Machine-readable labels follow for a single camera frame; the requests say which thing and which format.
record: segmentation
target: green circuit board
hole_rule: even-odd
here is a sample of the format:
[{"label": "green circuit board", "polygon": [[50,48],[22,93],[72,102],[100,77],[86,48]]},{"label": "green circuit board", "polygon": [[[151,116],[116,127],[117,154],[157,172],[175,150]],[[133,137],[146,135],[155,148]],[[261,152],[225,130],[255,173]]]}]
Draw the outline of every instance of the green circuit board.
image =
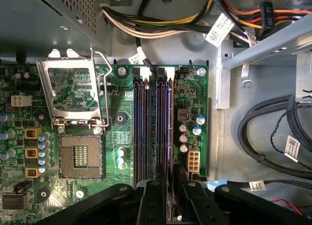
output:
[{"label": "green circuit board", "polygon": [[[170,65],[179,72],[181,66]],[[118,75],[118,68],[124,67],[127,74]],[[186,66],[189,74],[179,74],[174,83],[174,163],[183,163],[186,166],[186,154],[179,151],[179,136],[177,130],[180,121],[177,120],[177,110],[190,111],[190,120],[187,122],[189,130],[188,146],[200,151],[200,175],[206,174],[206,148],[207,148],[207,123],[208,123],[208,67]],[[1,123],[0,131],[13,130],[15,137],[0,142],[0,150],[14,150],[15,156],[9,160],[0,160],[0,222],[1,224],[20,225],[33,224],[47,216],[50,216],[88,196],[96,194],[111,185],[125,183],[133,186],[133,77],[131,74],[133,65],[114,65],[113,73],[109,77],[109,119],[111,126],[104,135],[94,136],[93,132],[86,128],[68,129],[66,137],[85,136],[99,143],[101,159],[96,162],[99,174],[86,173],[83,177],[68,177],[60,171],[64,165],[66,152],[62,152],[62,137],[55,129],[51,128],[51,121],[46,107],[44,93],[41,87],[38,70],[35,65],[1,65],[0,66],[0,111],[13,113],[14,120]],[[196,74],[199,68],[207,71],[204,77]],[[103,86],[102,77],[108,71],[107,66],[96,66],[99,89]],[[68,70],[66,73],[54,70],[49,72],[52,88],[56,91],[54,105],[59,110],[66,111],[92,111],[97,104],[90,96],[90,77],[88,72],[81,70]],[[12,107],[12,95],[30,95],[32,106]],[[100,89],[100,103],[102,115],[105,115],[105,96]],[[123,113],[127,120],[123,125],[116,122],[116,114]],[[194,135],[191,128],[195,125],[196,115],[202,115],[206,122],[201,125],[201,138]],[[38,166],[37,158],[28,158],[26,151],[37,148],[38,140],[25,138],[27,131],[39,130],[39,133],[50,133],[51,146],[50,168],[43,174],[34,178],[27,177],[27,169]],[[84,149],[77,149],[78,154],[84,155]],[[117,163],[117,151],[122,148],[125,151],[122,168]],[[89,160],[79,162],[77,168],[84,168]],[[24,194],[18,195],[16,201],[20,205],[9,204],[9,200],[15,194],[14,186],[21,182],[31,182],[32,186]],[[84,191],[84,197],[78,198],[78,190]],[[43,197],[42,192],[48,192],[49,197]]]}]

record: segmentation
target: cable tie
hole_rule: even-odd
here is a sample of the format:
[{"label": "cable tie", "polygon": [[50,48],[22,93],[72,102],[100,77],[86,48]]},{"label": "cable tie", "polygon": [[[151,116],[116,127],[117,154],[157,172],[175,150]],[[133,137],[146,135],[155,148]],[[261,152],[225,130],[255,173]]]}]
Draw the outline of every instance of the cable tie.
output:
[{"label": "cable tie", "polygon": [[263,162],[264,160],[266,160],[267,156],[264,155],[264,154],[260,154],[258,160],[257,160],[257,163],[261,163]]}]

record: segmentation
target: white sticker label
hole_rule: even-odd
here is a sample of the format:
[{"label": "white sticker label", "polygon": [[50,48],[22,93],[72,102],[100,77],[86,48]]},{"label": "white sticker label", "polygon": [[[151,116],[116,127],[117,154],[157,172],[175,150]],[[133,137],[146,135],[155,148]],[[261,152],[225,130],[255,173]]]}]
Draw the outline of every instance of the white sticker label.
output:
[{"label": "white sticker label", "polygon": [[256,45],[258,42],[257,42],[257,38],[256,38],[256,36],[254,35],[254,34],[252,34],[252,33],[250,33],[250,32],[248,32],[248,31],[246,31],[246,35],[247,35],[247,37],[248,37],[248,40],[249,40],[249,46],[250,47],[252,47],[252,46],[254,46],[254,45]]},{"label": "white sticker label", "polygon": [[134,56],[128,58],[128,60],[129,60],[129,62],[130,62],[131,64],[143,64],[143,60],[141,59],[139,53],[137,53],[137,54],[135,54]]},{"label": "white sticker label", "polygon": [[146,59],[146,55],[143,52],[143,49],[141,46],[139,46],[137,49],[137,54],[134,56],[128,58],[131,64],[143,64],[143,60]]},{"label": "white sticker label", "polygon": [[285,147],[285,151],[284,151],[285,155],[287,157],[291,156],[295,160],[297,160],[298,153],[299,153],[299,147],[300,147],[300,142],[298,140],[296,140],[295,138],[293,138],[292,136],[288,135],[287,143],[286,143],[286,147]]},{"label": "white sticker label", "polygon": [[251,191],[267,190],[263,180],[249,182],[249,186]]},{"label": "white sticker label", "polygon": [[221,42],[225,39],[227,34],[233,28],[234,23],[228,19],[223,13],[219,16],[219,18],[214,23],[213,27],[209,31],[206,36],[206,41],[214,45],[215,47],[219,47]]}]

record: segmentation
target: orange wire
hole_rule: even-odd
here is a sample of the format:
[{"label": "orange wire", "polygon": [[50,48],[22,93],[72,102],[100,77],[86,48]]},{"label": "orange wire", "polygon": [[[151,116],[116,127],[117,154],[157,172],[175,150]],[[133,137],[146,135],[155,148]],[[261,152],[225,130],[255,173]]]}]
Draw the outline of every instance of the orange wire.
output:
[{"label": "orange wire", "polygon": [[[231,11],[236,12],[239,15],[252,15],[252,14],[260,12],[260,9],[255,9],[255,10],[252,10],[249,12],[242,12],[242,11],[239,11],[238,9],[232,7],[231,4],[227,0],[223,0],[223,1]],[[275,13],[301,13],[301,14],[310,14],[311,13],[311,11],[305,11],[305,10],[286,10],[286,9],[274,10],[274,12]]]}]

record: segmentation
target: white connector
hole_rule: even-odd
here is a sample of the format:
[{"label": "white connector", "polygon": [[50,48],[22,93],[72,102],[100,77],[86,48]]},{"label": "white connector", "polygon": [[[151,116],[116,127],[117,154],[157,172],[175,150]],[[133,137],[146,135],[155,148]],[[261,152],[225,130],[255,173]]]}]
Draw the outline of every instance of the white connector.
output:
[{"label": "white connector", "polygon": [[31,96],[29,95],[12,95],[11,96],[12,107],[31,107]]},{"label": "white connector", "polygon": [[189,149],[187,153],[188,172],[199,172],[200,168],[200,151],[199,149]]}]

